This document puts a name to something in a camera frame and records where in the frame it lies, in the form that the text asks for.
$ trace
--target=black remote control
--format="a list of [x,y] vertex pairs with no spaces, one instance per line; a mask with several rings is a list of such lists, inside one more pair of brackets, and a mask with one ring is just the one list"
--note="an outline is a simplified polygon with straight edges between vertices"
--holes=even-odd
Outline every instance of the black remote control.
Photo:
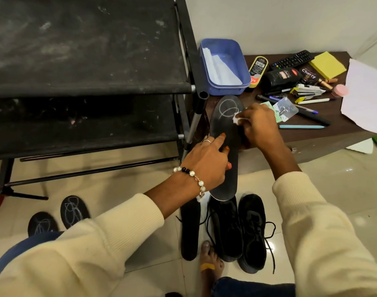
[[279,70],[285,68],[295,68],[296,66],[310,62],[314,58],[315,57],[310,52],[304,50],[293,55],[292,57],[271,64],[271,69]]

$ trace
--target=blue plastic box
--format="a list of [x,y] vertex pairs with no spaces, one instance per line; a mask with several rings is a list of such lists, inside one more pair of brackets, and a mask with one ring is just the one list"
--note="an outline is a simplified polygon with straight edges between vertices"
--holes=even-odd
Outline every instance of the blue plastic box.
[[[231,71],[242,81],[242,85],[217,85],[209,79],[208,70],[202,48],[208,48],[212,55],[218,55],[220,59],[231,69]],[[233,39],[206,38],[201,41],[199,53],[201,62],[205,70],[208,93],[214,96],[224,96],[226,94],[239,95],[250,84],[249,69],[246,65],[241,47]]]

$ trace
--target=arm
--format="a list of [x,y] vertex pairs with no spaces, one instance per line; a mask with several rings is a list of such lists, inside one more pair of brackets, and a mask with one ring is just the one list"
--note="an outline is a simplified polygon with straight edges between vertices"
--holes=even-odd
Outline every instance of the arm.
[[[198,144],[182,163],[206,189],[224,181],[228,150],[225,136]],[[183,172],[65,231],[11,261],[0,274],[0,296],[109,296],[124,275],[125,261],[164,218],[195,198],[200,186]]]
[[254,104],[240,117],[276,179],[287,254],[298,296],[377,296],[377,264],[346,214],[329,204],[285,147],[274,112]]

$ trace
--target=beaded bracelet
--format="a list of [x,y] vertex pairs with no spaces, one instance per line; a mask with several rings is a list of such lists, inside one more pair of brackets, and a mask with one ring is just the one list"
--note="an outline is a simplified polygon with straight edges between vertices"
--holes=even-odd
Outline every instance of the beaded bracelet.
[[179,171],[182,171],[183,173],[186,173],[186,174],[189,174],[191,177],[195,177],[195,181],[198,181],[198,185],[201,187],[201,192],[200,192],[200,197],[202,198],[204,195],[205,195],[205,187],[204,187],[204,182],[202,180],[200,180],[200,178],[198,176],[195,176],[195,172],[194,171],[190,171],[189,169],[186,169],[185,167],[177,167],[177,168],[173,168],[173,172],[176,173],[176,172],[179,172]]

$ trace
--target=pink jar lid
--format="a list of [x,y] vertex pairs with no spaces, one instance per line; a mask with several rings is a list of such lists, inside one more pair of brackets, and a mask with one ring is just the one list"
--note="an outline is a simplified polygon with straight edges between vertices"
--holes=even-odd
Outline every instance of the pink jar lid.
[[332,95],[334,97],[343,97],[349,93],[349,89],[343,84],[337,84],[336,87],[332,91]]

